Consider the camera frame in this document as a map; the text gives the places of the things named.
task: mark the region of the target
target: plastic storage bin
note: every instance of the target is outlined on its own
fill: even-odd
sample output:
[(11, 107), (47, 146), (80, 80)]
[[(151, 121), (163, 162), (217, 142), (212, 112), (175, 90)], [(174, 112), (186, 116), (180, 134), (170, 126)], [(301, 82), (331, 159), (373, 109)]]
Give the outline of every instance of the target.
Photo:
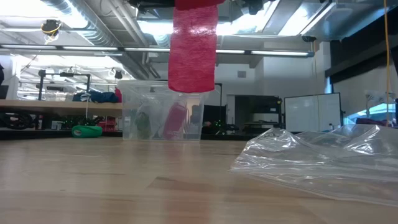
[(205, 94), (169, 90), (165, 81), (120, 81), (123, 139), (200, 140)]

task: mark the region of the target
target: table surface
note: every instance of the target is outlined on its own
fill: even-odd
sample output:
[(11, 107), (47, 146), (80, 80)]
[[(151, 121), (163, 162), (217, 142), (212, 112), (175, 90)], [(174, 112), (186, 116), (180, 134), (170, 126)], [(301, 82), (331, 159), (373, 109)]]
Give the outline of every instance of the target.
[[(0, 108), (27, 110), (59, 115), (84, 115), (86, 102), (0, 100)], [(88, 103), (88, 112), (98, 116), (121, 116), (121, 103)]]
[(397, 223), (396, 207), (228, 172), (244, 144), (2, 141), (0, 223)]

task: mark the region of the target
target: plastic bag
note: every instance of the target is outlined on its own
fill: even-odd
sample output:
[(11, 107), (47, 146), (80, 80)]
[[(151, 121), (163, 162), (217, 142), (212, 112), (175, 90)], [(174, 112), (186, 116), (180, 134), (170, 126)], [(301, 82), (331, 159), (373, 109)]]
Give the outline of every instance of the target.
[(398, 130), (355, 124), (330, 133), (270, 129), (232, 172), (340, 200), (398, 206)]

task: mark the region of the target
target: green object in container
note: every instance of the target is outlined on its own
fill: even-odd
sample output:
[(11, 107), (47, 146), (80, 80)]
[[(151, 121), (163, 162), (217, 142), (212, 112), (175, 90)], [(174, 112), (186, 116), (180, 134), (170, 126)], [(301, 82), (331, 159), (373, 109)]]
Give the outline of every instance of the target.
[(75, 138), (97, 138), (102, 135), (102, 128), (99, 126), (82, 126), (73, 127), (72, 135)]

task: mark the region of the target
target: ceiling duct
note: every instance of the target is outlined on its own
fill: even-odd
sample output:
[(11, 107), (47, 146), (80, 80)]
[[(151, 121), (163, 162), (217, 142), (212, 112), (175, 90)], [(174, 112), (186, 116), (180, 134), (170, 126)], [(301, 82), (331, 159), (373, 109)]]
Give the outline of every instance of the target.
[[(89, 32), (80, 32), (86, 40), (91, 42), (95, 46), (101, 47), (120, 47), (122, 44), (112, 34), (111, 31), (102, 23), (95, 12), (82, 0), (41, 0), (48, 6), (53, 7), (55, 10), (59, 10), (64, 15), (70, 15), (73, 11), (80, 13), (88, 22), (86, 29)], [(149, 74), (152, 74), (155, 78), (158, 78), (158, 74), (153, 72), (150, 65), (143, 65), (140, 62), (134, 60), (130, 55), (131, 53), (123, 54), (122, 56), (111, 56), (111, 58), (122, 63), (126, 70), (137, 79), (148, 79)]]

